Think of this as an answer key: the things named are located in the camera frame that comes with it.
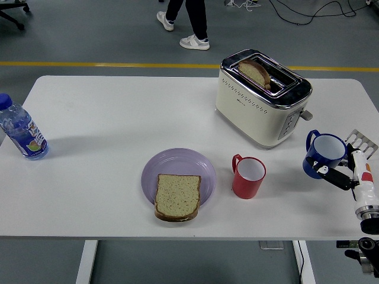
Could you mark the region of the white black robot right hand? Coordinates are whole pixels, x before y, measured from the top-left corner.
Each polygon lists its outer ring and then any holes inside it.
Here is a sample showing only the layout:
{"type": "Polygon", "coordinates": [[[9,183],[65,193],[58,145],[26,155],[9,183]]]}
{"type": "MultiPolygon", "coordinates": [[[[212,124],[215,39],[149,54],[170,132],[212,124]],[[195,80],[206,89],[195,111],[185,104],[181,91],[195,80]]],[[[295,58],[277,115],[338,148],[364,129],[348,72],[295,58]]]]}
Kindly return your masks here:
{"type": "Polygon", "coordinates": [[[306,162],[316,174],[336,187],[348,191],[352,190],[356,201],[355,213],[362,219],[364,214],[378,213],[378,190],[375,189],[373,175],[365,153],[347,144],[348,165],[352,170],[352,177],[333,169],[312,157],[306,162]]]}

